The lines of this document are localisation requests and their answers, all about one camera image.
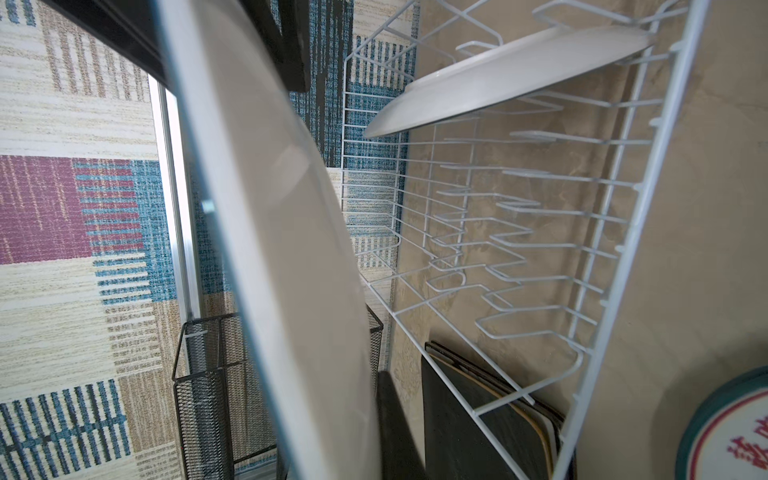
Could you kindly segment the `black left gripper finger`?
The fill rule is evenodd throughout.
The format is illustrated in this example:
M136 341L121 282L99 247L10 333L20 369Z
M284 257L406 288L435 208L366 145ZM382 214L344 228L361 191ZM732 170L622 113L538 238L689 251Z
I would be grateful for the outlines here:
M383 479L427 479L392 376L377 375L376 406Z

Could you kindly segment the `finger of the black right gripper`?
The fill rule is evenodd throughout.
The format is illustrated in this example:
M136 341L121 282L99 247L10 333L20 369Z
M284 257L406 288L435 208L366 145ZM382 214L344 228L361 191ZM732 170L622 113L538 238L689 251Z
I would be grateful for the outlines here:
M277 13L272 1L240 0L251 23L289 92L310 90L308 0L279 0Z

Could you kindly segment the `white round plate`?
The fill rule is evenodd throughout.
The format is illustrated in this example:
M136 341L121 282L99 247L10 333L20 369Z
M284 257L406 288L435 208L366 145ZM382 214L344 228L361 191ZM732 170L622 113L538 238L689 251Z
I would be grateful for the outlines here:
M655 42L645 30L552 27L419 78L389 102L363 132L366 139L433 124L601 68Z
M699 406L679 444L674 477L767 477L765 366L725 383Z
M324 160L236 1L153 5L281 444L300 479L382 473L366 305Z

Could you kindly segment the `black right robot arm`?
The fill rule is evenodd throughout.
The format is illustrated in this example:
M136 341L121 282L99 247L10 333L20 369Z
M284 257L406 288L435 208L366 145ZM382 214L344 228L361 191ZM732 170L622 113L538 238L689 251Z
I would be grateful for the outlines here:
M56 12L116 50L171 90L150 1L48 1ZM259 34L285 89L310 89L310 3L241 1L246 23Z

